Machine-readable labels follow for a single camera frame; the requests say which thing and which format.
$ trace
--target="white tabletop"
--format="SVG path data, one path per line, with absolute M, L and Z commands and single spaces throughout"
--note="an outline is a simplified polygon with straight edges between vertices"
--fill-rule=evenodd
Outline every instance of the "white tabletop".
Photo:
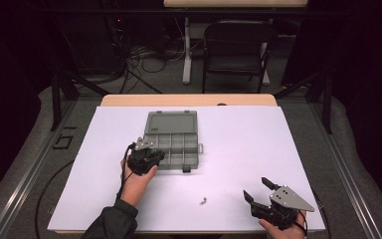
M 264 231 L 251 216 L 245 189 L 271 205 L 266 177 L 288 185 L 314 208 L 309 230 L 324 224 L 279 107 L 99 107 L 73 165 L 49 230 L 85 231 L 111 206 L 120 186 L 126 147 L 143 136 L 149 112 L 197 111 L 198 169 L 158 170 L 138 205 L 137 232 L 236 233 Z M 204 198 L 207 203 L 200 205 Z
M 305 7 L 307 0 L 164 0 L 165 7 Z

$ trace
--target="black jacket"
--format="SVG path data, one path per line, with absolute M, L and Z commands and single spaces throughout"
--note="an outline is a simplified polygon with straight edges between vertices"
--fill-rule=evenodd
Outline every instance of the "black jacket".
M 123 200 L 106 207 L 82 238 L 131 238 L 137 228 L 138 210 Z

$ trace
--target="dark background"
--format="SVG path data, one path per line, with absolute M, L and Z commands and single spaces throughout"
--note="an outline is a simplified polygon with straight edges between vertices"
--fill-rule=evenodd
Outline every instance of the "dark background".
M 311 0 L 309 10 L 346 10 L 354 3 Z M 283 84 L 318 71 L 345 27 L 347 21 L 342 20 L 302 21 Z M 91 25 L 91 31 L 102 31 L 101 22 Z M 382 190 L 382 3 L 352 40 L 332 74 L 333 95 L 345 105 L 358 154 Z M 94 63 L 86 65 L 92 68 Z M 0 180 L 35 123 L 41 104 L 38 93 L 51 84 L 58 67 L 76 71 L 79 63 L 53 22 L 27 14 L 17 1 L 0 1 Z

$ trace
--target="gray carpet floor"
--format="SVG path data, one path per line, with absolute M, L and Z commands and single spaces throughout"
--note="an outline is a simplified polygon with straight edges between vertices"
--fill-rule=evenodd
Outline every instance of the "gray carpet floor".
M 274 94 L 280 88 L 282 73 L 286 64 L 287 54 L 291 44 L 288 40 L 278 42 L 268 66 L 268 73 L 271 83 L 263 88 L 263 93 Z M 164 94 L 196 94 L 201 92 L 202 63 L 199 58 L 198 48 L 195 50 L 192 82 L 184 86 L 182 79 L 182 61 L 167 62 L 166 66 L 159 73 L 147 73 L 141 67 L 134 69 L 136 73 L 145 79 L 151 86 L 160 90 Z M 163 63 L 156 59 L 145 59 L 144 69 L 156 71 L 162 68 Z M 225 85 L 217 85 L 214 77 L 210 89 L 213 92 L 234 92 L 246 91 L 254 88 L 251 82 L 235 84 L 234 80 Z M 136 79 L 119 79 L 113 82 L 101 84 L 103 88 L 112 93 L 118 93 L 125 82 L 123 93 L 129 94 L 154 94 L 149 87 L 137 82 Z M 0 237 L 6 238 L 35 238 L 34 213 L 40 193 L 51 176 L 63 165 L 75 159 L 78 149 L 81 146 L 89 123 L 93 117 L 96 106 L 99 105 L 101 98 L 89 89 L 78 86 L 81 98 L 73 104 L 73 110 L 66 117 L 61 133 L 64 136 L 71 136 L 72 143 L 68 149 L 52 148 L 44 153 L 45 162 L 40 168 L 38 177 L 35 178 L 33 186 L 30 188 L 26 197 L 23 198 L 22 206 L 16 211 L 13 220 L 8 223 L 8 228 Z M 286 114 L 286 120 L 295 141 L 296 148 L 307 174 L 312 189 L 318 194 L 325 214 L 328 218 L 328 227 L 331 231 L 331 238 L 367 238 L 362 221 L 357 215 L 353 201 L 343 186 L 342 179 L 336 170 L 333 151 L 327 142 L 323 129 L 316 120 L 316 107 L 308 105 L 301 99 L 304 89 L 300 89 L 285 100 L 279 100 L 280 107 Z M 18 183 L 25 176 L 29 166 L 34 163 L 39 155 L 42 155 L 42 148 L 46 143 L 52 146 L 59 146 L 57 139 L 49 140 L 52 125 L 52 101 L 51 91 L 46 89 L 40 94 L 42 100 L 42 110 L 31 134 L 27 138 L 19 155 L 15 158 L 13 165 L 0 184 L 0 216 L 5 206 L 8 204 L 12 193 L 16 190 Z M 71 106 L 62 99 L 65 106 Z M 382 194 L 377 188 L 374 180 L 366 172 L 360 162 L 356 150 L 354 139 L 347 121 L 344 107 L 337 100 L 332 104 L 332 130 L 333 137 L 339 148 L 339 152 L 346 161 L 350 172 L 365 198 L 366 204 L 370 209 L 371 216 L 382 236 Z M 57 205 L 59 197 L 65 186 L 65 182 L 70 173 L 71 166 L 61 171 L 55 180 L 49 185 L 39 210 L 39 230 L 42 238 L 80 238 L 79 234 L 57 234 L 46 230 L 51 218 L 49 210 Z M 136 235 L 141 239 L 162 239 L 170 238 L 168 235 Z M 253 239 L 261 238 L 261 235 L 224 235 L 222 239 Z M 315 232 L 310 234 L 310 238 L 328 238 L 328 232 Z

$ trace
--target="person's left hand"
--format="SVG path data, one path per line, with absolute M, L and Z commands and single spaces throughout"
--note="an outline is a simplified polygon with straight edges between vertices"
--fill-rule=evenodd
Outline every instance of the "person's left hand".
M 147 188 L 147 184 L 150 182 L 151 178 L 153 178 L 153 176 L 156 174 L 156 171 L 157 166 L 154 165 L 146 174 L 142 174 L 141 176 L 139 176 L 135 173 L 132 173 L 127 163 L 125 166 L 125 173 L 123 174 L 124 179 L 127 179 L 127 181 L 123 185 L 123 191 L 122 195 L 120 196 L 120 199 L 135 207 L 144 195 L 145 189 Z

